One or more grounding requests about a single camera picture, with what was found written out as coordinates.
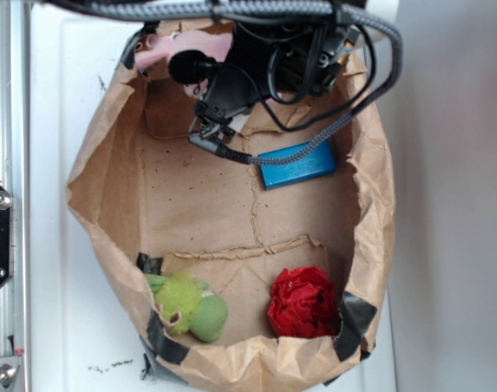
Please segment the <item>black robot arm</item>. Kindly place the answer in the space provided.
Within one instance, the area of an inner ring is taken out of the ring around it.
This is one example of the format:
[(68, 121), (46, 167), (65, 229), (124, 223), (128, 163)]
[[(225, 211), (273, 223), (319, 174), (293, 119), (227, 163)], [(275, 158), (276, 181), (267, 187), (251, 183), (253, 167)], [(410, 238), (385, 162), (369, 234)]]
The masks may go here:
[(243, 102), (284, 105), (329, 92), (362, 32), (344, 1), (278, 2), (235, 18), (225, 67), (217, 78)]

